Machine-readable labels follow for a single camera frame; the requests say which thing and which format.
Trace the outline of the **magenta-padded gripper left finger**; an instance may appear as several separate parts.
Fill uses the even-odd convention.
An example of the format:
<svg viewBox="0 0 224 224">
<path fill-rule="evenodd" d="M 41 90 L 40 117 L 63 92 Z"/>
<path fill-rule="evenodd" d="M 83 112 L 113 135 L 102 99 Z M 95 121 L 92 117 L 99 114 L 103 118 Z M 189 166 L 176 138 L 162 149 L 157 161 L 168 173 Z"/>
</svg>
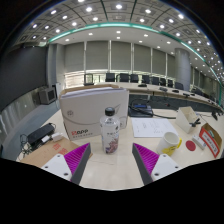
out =
<svg viewBox="0 0 224 224">
<path fill-rule="evenodd" d="M 91 146 L 87 143 L 66 155 L 56 154 L 42 169 L 79 185 L 90 155 Z"/>
</svg>

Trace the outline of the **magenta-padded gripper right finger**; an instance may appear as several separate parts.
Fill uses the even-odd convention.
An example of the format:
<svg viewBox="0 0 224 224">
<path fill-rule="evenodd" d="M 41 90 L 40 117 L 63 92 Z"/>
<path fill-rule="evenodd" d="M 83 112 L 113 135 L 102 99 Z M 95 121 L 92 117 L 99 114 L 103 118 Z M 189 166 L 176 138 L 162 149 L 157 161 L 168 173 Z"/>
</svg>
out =
<svg viewBox="0 0 224 224">
<path fill-rule="evenodd" d="M 132 154 L 144 185 L 181 170 L 181 167 L 167 154 L 158 155 L 137 143 L 132 146 Z"/>
</svg>

